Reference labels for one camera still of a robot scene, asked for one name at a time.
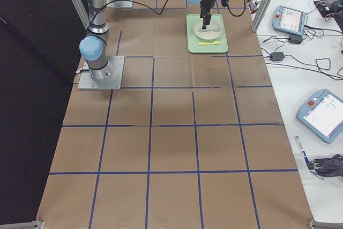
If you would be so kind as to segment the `white round plate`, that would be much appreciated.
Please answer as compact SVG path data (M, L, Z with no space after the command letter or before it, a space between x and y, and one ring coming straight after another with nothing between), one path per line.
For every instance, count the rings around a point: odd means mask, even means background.
M202 27L202 24L203 24L203 22L200 20L200 21L196 22L194 24L194 26L193 26L193 31L194 31L195 35L197 37L199 37L200 39L205 40L205 41L215 40L215 39L217 39L222 34L222 27L221 27L221 25L218 22L212 20L210 22L210 24L207 26L207 28L217 28L217 27L220 27L221 31L218 31L218 32L204 32L204 33L200 33L200 32L198 32L198 29Z

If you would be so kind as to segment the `black power adapter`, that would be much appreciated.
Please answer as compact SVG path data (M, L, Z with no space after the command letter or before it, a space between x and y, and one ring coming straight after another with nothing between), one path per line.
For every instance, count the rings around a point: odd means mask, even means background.
M288 42L291 44L301 44L303 42L303 37L301 35L290 35Z

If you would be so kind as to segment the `light green plastic tray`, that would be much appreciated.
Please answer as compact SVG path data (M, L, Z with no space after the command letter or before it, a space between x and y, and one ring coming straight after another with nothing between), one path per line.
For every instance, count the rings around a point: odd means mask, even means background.
M188 14L186 16L187 25L187 41L188 41L188 51L193 54L223 54L228 51L228 43L226 38L226 31L223 23L223 17L220 14L213 14L211 21L214 20L218 22L222 27L222 34L215 40L205 41L197 37L193 31L193 26L198 21L203 21L199 14ZM198 46L199 42L213 42L220 41L220 45L209 45L209 46Z

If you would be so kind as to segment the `blue teach pendant far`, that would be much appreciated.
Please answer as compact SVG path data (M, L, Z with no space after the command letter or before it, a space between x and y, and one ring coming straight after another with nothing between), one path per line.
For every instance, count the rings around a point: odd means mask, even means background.
M274 30L294 35L303 35L306 13L286 6L275 9L272 27Z

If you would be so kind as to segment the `teal green plastic spoon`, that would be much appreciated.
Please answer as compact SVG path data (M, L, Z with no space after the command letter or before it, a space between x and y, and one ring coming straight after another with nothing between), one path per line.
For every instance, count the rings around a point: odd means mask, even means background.
M199 28L198 29L198 32L200 32L200 33L204 33L204 32L218 32L218 31L221 31L220 27L217 27L217 28L206 28L206 29Z

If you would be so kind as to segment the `black power brick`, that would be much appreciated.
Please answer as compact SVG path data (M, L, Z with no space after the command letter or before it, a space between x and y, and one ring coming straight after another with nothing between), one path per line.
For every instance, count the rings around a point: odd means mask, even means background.
M285 58L285 55L283 52L272 52L270 53L270 60L272 62L279 62L282 61Z

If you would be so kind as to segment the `blue teach pendant near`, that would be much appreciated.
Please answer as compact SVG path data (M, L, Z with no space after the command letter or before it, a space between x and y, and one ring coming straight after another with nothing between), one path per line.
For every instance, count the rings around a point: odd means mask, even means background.
M342 132L342 99L328 89L315 92L298 110L297 119L326 143Z

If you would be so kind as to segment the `blue teach pendant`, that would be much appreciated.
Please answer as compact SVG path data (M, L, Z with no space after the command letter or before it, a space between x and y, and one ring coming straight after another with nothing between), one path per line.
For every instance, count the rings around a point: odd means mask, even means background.
M315 92L298 110L297 119L326 143L342 132L342 99L328 89Z
M275 9L272 27L274 30L294 35L303 35L306 13L286 6Z

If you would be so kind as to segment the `dark folded umbrella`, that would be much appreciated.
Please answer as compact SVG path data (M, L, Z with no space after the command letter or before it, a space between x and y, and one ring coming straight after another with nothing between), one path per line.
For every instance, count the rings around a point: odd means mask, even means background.
M342 155L336 154L331 158L314 159L307 162L307 167L320 179L342 176Z

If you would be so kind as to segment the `white marker pen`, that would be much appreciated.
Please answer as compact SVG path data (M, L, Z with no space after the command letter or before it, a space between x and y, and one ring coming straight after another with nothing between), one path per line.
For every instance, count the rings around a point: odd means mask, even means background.
M303 148L303 146L302 146L302 144L300 142L300 137L299 136L295 136L294 138L295 138L297 146L299 147L300 152L304 156L305 162L309 162L309 159L308 159L308 156L307 156L307 154L305 152L305 149Z

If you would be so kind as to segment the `yellow plastic fork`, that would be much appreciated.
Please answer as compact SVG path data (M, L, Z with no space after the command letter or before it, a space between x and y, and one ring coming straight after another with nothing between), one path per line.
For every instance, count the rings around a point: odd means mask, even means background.
M209 46L209 45L220 45L220 41L213 41L213 42L199 42L198 46Z

